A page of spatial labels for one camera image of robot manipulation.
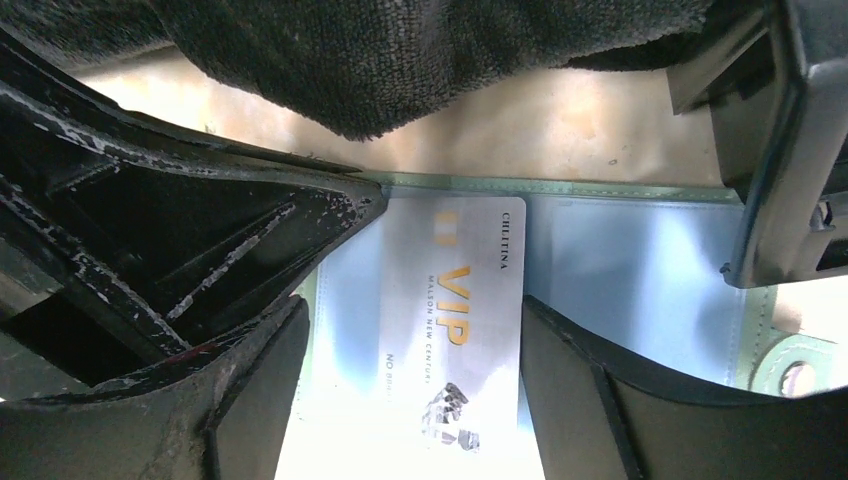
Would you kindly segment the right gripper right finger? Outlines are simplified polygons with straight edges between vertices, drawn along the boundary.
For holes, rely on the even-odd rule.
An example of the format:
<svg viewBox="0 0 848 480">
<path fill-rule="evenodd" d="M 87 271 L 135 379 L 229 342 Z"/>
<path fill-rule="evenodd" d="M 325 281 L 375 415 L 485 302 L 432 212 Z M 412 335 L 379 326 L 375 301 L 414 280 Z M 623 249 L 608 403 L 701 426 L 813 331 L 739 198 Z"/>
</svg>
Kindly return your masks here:
<svg viewBox="0 0 848 480">
<path fill-rule="evenodd" d="M 847 392 L 787 399 L 668 368 L 522 302 L 520 372 L 548 479 L 843 479 Z"/>
</svg>

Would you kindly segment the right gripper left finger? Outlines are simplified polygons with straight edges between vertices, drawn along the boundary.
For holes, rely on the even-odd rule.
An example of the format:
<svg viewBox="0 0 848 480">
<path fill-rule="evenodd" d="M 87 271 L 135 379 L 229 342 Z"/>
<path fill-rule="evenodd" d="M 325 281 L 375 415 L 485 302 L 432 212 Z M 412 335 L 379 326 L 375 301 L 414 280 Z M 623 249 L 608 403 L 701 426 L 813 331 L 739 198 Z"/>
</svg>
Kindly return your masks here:
<svg viewBox="0 0 848 480">
<path fill-rule="evenodd" d="M 5 402 L 5 479 L 271 479 L 310 330 L 284 298 L 187 352 L 86 394 Z"/>
</svg>

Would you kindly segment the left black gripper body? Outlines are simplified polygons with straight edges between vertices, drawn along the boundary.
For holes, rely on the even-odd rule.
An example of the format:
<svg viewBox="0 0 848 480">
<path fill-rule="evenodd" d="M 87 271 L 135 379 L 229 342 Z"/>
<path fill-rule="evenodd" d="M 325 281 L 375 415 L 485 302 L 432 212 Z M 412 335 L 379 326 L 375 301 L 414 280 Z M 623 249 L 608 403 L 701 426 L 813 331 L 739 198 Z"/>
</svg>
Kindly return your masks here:
<svg viewBox="0 0 848 480">
<path fill-rule="evenodd" d="M 847 271 L 847 5 L 715 1 L 667 72 L 676 113 L 709 110 L 720 175 L 745 210 L 738 288 Z"/>
</svg>

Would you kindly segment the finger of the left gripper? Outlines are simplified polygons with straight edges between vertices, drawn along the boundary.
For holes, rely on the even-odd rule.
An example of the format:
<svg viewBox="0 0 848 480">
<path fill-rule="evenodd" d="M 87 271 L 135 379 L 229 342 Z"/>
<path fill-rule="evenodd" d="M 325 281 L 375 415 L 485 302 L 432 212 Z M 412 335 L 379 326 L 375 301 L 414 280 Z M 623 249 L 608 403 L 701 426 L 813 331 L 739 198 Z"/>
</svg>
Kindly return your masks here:
<svg viewBox="0 0 848 480">
<path fill-rule="evenodd" d="M 207 354 L 386 206 L 351 168 L 124 110 L 3 34 L 2 403 Z"/>
</svg>

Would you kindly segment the green leather card holder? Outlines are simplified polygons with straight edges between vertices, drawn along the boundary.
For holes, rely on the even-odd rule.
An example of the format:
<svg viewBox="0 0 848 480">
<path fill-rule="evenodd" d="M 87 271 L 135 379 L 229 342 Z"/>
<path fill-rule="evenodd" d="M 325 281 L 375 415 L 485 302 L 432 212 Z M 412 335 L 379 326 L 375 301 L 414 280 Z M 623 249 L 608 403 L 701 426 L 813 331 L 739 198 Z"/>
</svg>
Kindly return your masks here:
<svg viewBox="0 0 848 480">
<path fill-rule="evenodd" d="M 723 266 L 743 216 L 722 190 L 372 173 L 394 198 L 517 197 L 526 205 L 522 302 L 712 383 L 795 399 L 837 389 L 830 342 L 777 330 L 770 287 Z M 488 454 L 455 455 L 392 430 L 377 393 L 380 219 L 308 280 L 311 349 L 278 474 L 286 479 L 548 479 L 520 372 L 517 425 Z"/>
</svg>

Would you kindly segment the white VIP card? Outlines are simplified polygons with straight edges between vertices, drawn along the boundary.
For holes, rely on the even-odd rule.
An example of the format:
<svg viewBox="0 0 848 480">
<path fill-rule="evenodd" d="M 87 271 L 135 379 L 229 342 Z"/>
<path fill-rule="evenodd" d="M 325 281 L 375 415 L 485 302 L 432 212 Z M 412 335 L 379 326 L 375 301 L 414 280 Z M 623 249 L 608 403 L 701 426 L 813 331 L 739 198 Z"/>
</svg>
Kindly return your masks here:
<svg viewBox="0 0 848 480">
<path fill-rule="evenodd" d="M 525 202 L 394 198 L 379 225 L 377 395 L 392 430 L 496 451 L 517 425 Z"/>
</svg>

